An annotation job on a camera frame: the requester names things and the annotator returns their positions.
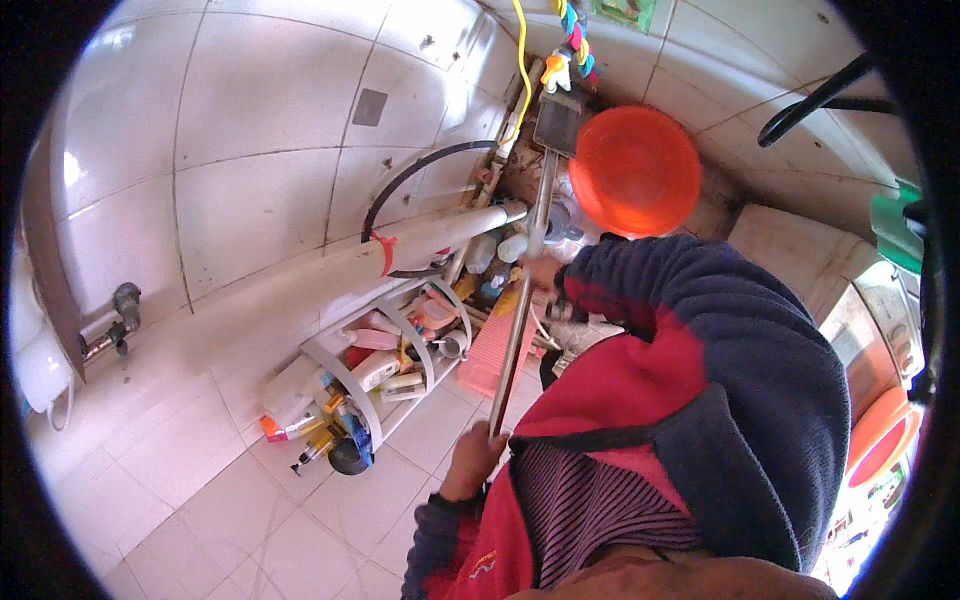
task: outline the red zip tie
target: red zip tie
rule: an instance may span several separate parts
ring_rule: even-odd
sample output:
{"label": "red zip tie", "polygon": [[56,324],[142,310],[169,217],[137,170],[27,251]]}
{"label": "red zip tie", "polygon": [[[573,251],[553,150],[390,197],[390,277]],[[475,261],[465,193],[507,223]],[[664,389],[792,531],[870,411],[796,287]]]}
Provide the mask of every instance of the red zip tie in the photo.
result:
{"label": "red zip tie", "polygon": [[383,277],[391,271],[390,267],[394,264],[394,244],[396,243],[396,238],[380,237],[375,231],[370,232],[370,237],[380,242],[380,246],[383,246],[383,273],[380,274],[380,276]]}

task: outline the pink bottle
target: pink bottle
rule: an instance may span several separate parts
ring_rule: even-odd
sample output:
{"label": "pink bottle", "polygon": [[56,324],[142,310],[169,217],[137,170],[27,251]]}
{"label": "pink bottle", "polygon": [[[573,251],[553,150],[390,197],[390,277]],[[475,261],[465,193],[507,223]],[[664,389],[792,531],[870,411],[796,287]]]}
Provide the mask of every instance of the pink bottle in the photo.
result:
{"label": "pink bottle", "polygon": [[378,331],[376,329],[356,329],[356,340],[353,345],[358,348],[370,348],[374,350],[396,350],[400,343],[400,336],[387,331]]}

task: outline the yellow cable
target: yellow cable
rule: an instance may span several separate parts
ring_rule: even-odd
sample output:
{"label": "yellow cable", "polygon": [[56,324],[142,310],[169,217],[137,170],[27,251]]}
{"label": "yellow cable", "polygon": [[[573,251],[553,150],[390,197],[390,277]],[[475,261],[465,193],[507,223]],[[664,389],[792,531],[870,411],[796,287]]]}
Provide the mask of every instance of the yellow cable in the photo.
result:
{"label": "yellow cable", "polygon": [[520,116],[516,120],[514,132],[510,134],[510,137],[500,142],[500,146],[514,141],[520,133],[520,124],[523,123],[523,115],[527,113],[527,107],[530,106],[530,97],[533,96],[534,93],[533,88],[530,86],[530,78],[527,77],[527,71],[523,68],[523,50],[527,45],[527,21],[523,18],[523,9],[520,7],[519,0],[514,0],[514,10],[516,11],[516,18],[520,21],[520,40],[516,44],[516,63],[520,66],[520,77],[523,78],[523,86],[527,90],[527,97],[523,99],[523,108],[520,109]]}

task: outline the colorful rope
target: colorful rope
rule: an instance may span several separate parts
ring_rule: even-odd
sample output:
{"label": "colorful rope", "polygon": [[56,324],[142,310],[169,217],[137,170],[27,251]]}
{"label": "colorful rope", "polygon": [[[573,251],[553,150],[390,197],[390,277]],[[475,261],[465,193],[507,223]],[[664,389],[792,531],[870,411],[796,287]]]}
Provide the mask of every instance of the colorful rope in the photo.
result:
{"label": "colorful rope", "polygon": [[578,22],[576,10],[569,6],[566,0],[550,0],[550,5],[560,18],[560,26],[566,32],[566,43],[574,52],[572,58],[577,61],[577,71],[588,84],[596,85],[597,71],[593,68],[593,54],[587,42],[587,32]]}

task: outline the green object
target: green object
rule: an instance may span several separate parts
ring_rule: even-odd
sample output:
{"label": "green object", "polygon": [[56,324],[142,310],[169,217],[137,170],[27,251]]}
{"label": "green object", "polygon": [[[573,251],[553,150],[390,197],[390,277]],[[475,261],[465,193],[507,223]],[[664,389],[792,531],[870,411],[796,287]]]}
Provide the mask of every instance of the green object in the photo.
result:
{"label": "green object", "polygon": [[636,29],[644,34],[650,32],[657,0],[590,0],[590,12]]}
{"label": "green object", "polygon": [[877,194],[870,199],[870,229],[876,234],[876,249],[891,262],[919,274],[924,264],[924,240],[906,226],[903,208],[923,197],[916,185],[897,180],[900,197]]}

